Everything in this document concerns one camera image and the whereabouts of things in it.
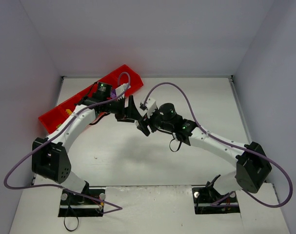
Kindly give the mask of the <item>purple lego brick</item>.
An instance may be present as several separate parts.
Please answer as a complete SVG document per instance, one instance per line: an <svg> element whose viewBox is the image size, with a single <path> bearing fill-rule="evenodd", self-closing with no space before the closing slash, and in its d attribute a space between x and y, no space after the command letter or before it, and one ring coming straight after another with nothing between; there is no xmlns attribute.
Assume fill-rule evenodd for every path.
<svg viewBox="0 0 296 234"><path fill-rule="evenodd" d="M115 98L117 96L115 89L111 91L110 97Z"/></svg>

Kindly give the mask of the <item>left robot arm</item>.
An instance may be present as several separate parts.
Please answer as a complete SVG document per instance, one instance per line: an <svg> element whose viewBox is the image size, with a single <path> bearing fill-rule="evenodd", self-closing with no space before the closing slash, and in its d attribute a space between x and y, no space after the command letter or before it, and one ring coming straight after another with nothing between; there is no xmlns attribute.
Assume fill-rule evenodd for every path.
<svg viewBox="0 0 296 234"><path fill-rule="evenodd" d="M36 138L32 144L32 172L50 179L75 193L89 194L89 183L72 172L68 152L78 136L101 113L114 114L117 121L135 122L141 115L133 96L125 98L125 83L116 89L115 100L110 98L112 86L99 82L91 97L84 96L73 113L52 134Z"/></svg>

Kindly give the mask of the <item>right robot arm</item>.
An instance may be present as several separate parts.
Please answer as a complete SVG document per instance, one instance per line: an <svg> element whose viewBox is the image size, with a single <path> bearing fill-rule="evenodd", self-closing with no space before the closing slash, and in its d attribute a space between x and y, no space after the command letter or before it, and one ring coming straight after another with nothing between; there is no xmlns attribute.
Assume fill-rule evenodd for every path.
<svg viewBox="0 0 296 234"><path fill-rule="evenodd" d="M234 166L234 171L217 175L207 183L211 193L225 195L244 190L256 194L272 170L263 148L258 143L243 144L213 136L195 121L177 114L172 103L158 107L154 99L148 98L140 103L140 108L145 114L137 121L137 128L146 136L162 131L172 135L173 140L180 144L206 150Z"/></svg>

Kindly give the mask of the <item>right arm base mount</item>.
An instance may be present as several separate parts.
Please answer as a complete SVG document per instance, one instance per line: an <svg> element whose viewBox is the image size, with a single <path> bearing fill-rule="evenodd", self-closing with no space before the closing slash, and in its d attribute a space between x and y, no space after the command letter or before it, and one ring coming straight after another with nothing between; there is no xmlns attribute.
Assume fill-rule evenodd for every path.
<svg viewBox="0 0 296 234"><path fill-rule="evenodd" d="M204 186L192 188L194 211L196 215L240 213L236 193L221 195L213 188L219 177L220 175L217 175Z"/></svg>

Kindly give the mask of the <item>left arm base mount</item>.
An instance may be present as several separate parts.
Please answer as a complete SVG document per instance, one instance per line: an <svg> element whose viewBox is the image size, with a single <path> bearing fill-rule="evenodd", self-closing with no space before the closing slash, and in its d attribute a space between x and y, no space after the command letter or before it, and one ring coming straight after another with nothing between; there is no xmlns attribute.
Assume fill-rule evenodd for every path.
<svg viewBox="0 0 296 234"><path fill-rule="evenodd" d="M103 217L104 203L62 190L58 217Z"/></svg>

